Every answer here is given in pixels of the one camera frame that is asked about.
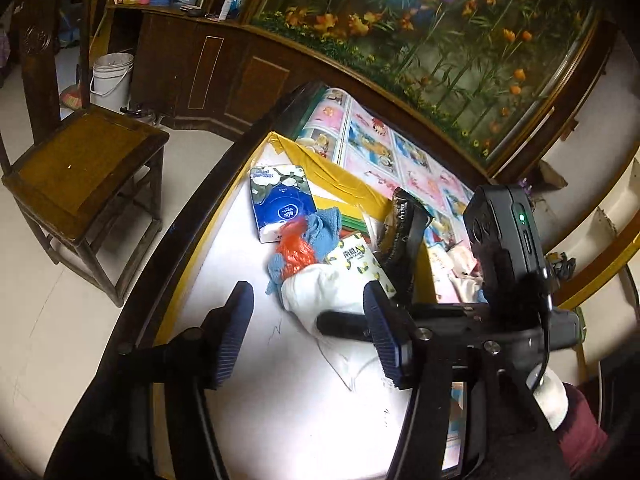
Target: black cable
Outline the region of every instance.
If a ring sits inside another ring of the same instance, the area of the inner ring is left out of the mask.
[[[551,355],[551,336],[549,334],[549,319],[551,318],[550,313],[545,312],[542,314],[540,319],[540,324],[542,325],[542,333],[543,338],[545,340],[545,355],[542,358],[542,364],[540,365],[540,371],[538,372],[538,376],[536,377],[536,381],[533,383],[531,387],[531,393],[535,393],[538,386],[540,386],[540,382],[542,381],[542,377],[545,375],[546,366],[549,364],[549,357]]]

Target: chair leg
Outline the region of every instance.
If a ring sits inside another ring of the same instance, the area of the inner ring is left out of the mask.
[[[33,218],[27,215],[27,213],[25,213],[22,208],[20,208],[20,212],[22,213],[22,216],[24,216],[24,219],[27,221],[27,225],[35,235],[36,240],[38,240],[44,251],[48,254],[51,261],[56,265],[59,264],[60,259],[58,258],[58,254],[56,253],[54,248],[51,247],[51,243],[47,238],[47,235],[42,231],[40,225]]]
[[[111,301],[113,301],[116,306],[122,306],[122,298],[118,296],[115,286],[113,285],[113,283],[111,283],[111,280],[104,272],[104,269],[98,261],[98,258],[91,250],[89,242],[87,242],[86,240],[82,240],[82,243],[78,247],[76,247],[76,254],[80,256],[82,262],[89,268],[89,271],[92,273],[95,280],[100,285],[100,288],[107,294],[109,298],[111,298]]]
[[[154,174],[151,177],[149,186],[151,188],[151,216],[153,220],[161,220],[162,209],[162,160],[164,158],[164,148],[160,150],[149,160],[149,171]]]

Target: chair backrest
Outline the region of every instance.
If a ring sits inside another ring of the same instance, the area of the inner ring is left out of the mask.
[[[42,142],[60,124],[60,104],[54,44],[58,31],[60,0],[16,0],[20,63],[24,95],[35,144]],[[80,95],[82,107],[88,107],[89,28],[91,0],[82,0],[80,25]]]

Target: white package with lemon print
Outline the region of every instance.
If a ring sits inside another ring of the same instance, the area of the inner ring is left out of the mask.
[[[338,246],[326,256],[325,261],[332,266],[354,272],[366,283],[378,280],[390,298],[396,293],[394,286],[360,233],[354,233],[340,240]]]

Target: blue cloth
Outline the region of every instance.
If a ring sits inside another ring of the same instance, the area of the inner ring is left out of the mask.
[[[302,239],[307,242],[316,254],[316,260],[322,262],[324,258],[338,246],[340,229],[342,228],[342,215],[337,207],[319,209],[316,213],[306,216],[306,231]],[[282,287],[282,269],[285,261],[282,254],[275,253],[267,263],[267,271],[271,277],[267,294]]]

